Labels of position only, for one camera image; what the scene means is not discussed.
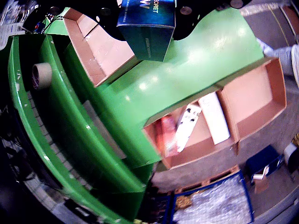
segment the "product package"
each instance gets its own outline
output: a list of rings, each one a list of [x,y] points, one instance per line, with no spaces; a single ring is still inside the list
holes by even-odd
[[[124,0],[117,27],[140,60],[163,61],[175,28],[174,0]]]
[[[176,124],[171,115],[161,118],[161,126],[164,141],[165,156],[173,156],[178,154]]]
[[[200,112],[201,108],[197,105],[188,104],[186,107],[186,110],[178,123],[176,132],[178,152],[182,152],[185,148],[196,125]]]
[[[198,102],[204,113],[214,144],[216,145],[228,139],[230,136],[228,125],[216,92],[205,95]]]

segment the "green panel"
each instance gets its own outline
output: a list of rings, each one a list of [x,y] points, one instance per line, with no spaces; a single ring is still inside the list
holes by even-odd
[[[106,223],[129,224],[127,220],[115,214],[113,211],[101,204],[81,184],[70,175],[70,172],[61,163],[54,151],[50,148],[46,138],[34,117],[33,110],[23,84],[19,56],[19,37],[13,39],[8,62],[8,76],[12,100],[18,110],[21,121],[37,153],[51,173],[63,185],[64,193],[74,201],[91,209],[96,215],[104,218]]]
[[[152,163],[154,149],[141,131],[150,117],[262,57],[238,10],[214,10],[187,38],[170,43],[163,63],[142,61],[110,85],[97,87],[105,108],[101,119],[113,120],[117,130],[111,134],[125,133],[119,136],[123,144],[142,149]]]
[[[52,83],[48,90],[33,95],[49,110],[48,118],[56,124],[64,147],[82,166],[80,170],[91,172],[96,183],[108,192],[143,192],[144,184],[123,164],[112,148],[99,134],[84,107],[78,100],[58,58],[51,36],[47,36],[39,52],[39,63],[48,62],[52,67]]]
[[[141,201],[143,199],[143,193],[126,193],[126,194],[99,194],[97,191],[92,191],[92,195],[99,198],[107,207],[113,207],[113,210],[128,219],[133,221],[139,211]]]
[[[86,100],[90,100],[96,113],[100,119],[103,120],[103,123],[113,136],[114,140],[126,154],[127,158],[124,159],[125,163],[131,168],[136,168],[159,161],[160,157],[154,151],[151,150],[146,152],[143,147],[134,148],[134,145],[130,144],[132,140],[130,140],[128,130],[120,128],[112,117],[106,117],[107,113],[103,113],[106,111],[106,108],[101,101],[100,92],[93,87],[93,84],[85,73],[72,44],[66,48],[61,58],[64,69],[67,71],[67,76],[80,101],[83,103]],[[139,174],[139,178],[146,180],[146,182],[148,181],[148,172]]]

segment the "open cardboard box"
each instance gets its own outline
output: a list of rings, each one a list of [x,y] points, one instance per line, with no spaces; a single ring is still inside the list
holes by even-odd
[[[112,38],[94,20],[70,8],[64,24],[78,58],[94,86],[113,81],[139,61],[127,42]]]
[[[218,88],[216,93],[230,132],[227,140],[214,145],[205,117],[200,113],[184,150],[178,155],[165,157],[157,144],[161,131],[155,127],[160,119],[154,116],[155,121],[144,127],[166,168],[185,165],[228,147],[235,148],[237,153],[236,143],[263,128],[286,108],[285,82],[278,58],[263,58],[214,86]],[[182,106],[168,114],[177,122],[185,108]]]

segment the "blue box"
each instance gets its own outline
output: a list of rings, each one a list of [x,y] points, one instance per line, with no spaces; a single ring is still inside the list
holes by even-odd
[[[254,174],[261,173],[266,166],[269,166],[269,172],[266,175],[269,176],[275,170],[280,168],[283,160],[283,156],[278,154],[271,145],[247,159],[246,168],[251,184],[253,184]]]
[[[124,0],[117,27],[140,60],[163,61],[175,28],[174,0]]]

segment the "green shelf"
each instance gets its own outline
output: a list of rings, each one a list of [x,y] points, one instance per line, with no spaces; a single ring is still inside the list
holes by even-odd
[[[103,113],[105,111],[105,105],[101,101],[100,92],[97,88],[94,88],[92,82],[89,80],[71,43],[66,47],[65,51],[60,54],[60,58],[68,79],[81,103],[87,100],[91,102],[97,115],[127,156],[123,161],[141,181],[147,183],[152,174],[153,163],[159,161],[160,157],[155,151],[147,152],[143,147],[128,147],[128,142],[130,141],[130,135],[128,135],[129,130],[120,128],[118,123],[115,123],[113,117],[103,117],[103,114],[105,114]]]
[[[96,215],[103,218],[105,223],[129,224],[128,220],[117,215],[105,205],[100,203],[90,192],[88,192],[68,171],[54,151],[50,148],[46,138],[43,136],[39,124],[34,116],[27,96],[21,72],[19,38],[15,36],[8,61],[8,78],[11,97],[14,107],[17,109],[26,133],[35,147],[40,158],[63,186],[63,193],[77,203],[88,207]]]
[[[36,92],[32,97],[36,100],[37,109],[43,111],[41,115],[48,120],[46,123],[51,133],[57,133],[63,147],[74,158],[77,170],[87,179],[91,178],[91,174],[94,186],[100,185],[104,192],[143,192],[144,184],[102,138],[78,100],[51,36],[45,37],[38,53],[38,62],[50,63],[52,83],[48,89]]]

